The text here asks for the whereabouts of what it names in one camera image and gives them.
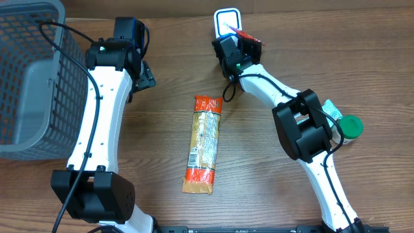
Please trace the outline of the red stick sachet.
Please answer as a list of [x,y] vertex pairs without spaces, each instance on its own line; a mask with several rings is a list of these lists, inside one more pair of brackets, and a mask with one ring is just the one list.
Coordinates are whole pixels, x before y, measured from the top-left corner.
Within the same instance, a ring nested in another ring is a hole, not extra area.
[[239,30],[237,28],[234,28],[234,27],[230,26],[228,23],[224,23],[224,25],[227,26],[229,29],[233,30],[241,38],[251,39],[251,40],[253,40],[255,42],[260,42],[261,43],[261,40],[259,40],[257,38],[254,38],[253,36],[247,34],[246,32],[243,32],[242,30]]

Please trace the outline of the teal snack packet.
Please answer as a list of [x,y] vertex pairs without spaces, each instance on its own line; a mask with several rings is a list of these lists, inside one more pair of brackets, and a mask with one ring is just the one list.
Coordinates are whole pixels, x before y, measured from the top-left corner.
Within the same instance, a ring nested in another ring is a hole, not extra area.
[[[333,102],[331,100],[326,100],[325,103],[322,105],[322,109],[324,112],[326,112],[330,117],[332,117],[336,122],[342,118],[342,114],[341,112],[336,108],[336,106],[333,104]],[[329,126],[331,127],[331,131],[332,131],[332,140],[335,143],[339,143],[340,142],[340,133],[338,132],[336,126],[334,125],[334,123],[332,121],[330,121],[327,118],[327,121],[329,123]]]

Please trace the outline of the long orange noodle package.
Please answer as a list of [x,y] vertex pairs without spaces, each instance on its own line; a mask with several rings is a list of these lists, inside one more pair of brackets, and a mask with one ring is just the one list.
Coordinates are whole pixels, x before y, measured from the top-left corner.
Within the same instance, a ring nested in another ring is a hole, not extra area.
[[222,98],[195,96],[184,193],[213,193],[222,102]]

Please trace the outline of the green lid white jar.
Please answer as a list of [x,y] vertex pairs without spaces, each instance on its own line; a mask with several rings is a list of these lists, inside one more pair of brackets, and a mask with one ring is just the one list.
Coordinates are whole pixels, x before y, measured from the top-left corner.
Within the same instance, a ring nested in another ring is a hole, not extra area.
[[349,144],[358,138],[364,131],[362,121],[354,115],[343,116],[338,120],[338,124],[343,132],[343,144]]

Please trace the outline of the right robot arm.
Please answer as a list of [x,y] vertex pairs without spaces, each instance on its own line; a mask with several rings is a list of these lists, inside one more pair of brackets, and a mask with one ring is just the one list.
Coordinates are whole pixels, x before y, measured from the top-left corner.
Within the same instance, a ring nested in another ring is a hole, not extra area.
[[342,188],[333,154],[332,129],[340,128],[321,106],[317,94],[290,88],[260,64],[261,42],[236,34],[220,36],[212,46],[224,77],[272,110],[285,153],[305,170],[321,208],[326,232],[365,232]]

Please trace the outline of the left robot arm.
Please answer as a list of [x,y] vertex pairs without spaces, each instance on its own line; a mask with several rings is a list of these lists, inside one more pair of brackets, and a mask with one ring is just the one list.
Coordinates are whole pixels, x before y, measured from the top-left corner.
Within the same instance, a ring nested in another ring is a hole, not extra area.
[[88,93],[75,147],[64,170],[55,170],[51,187],[64,213],[96,223],[95,232],[154,232],[154,217],[135,203],[135,187],[118,173],[118,139],[125,104],[133,94],[156,85],[144,61],[149,29],[135,17],[118,17],[113,36],[91,41],[85,64],[68,59],[88,77]]

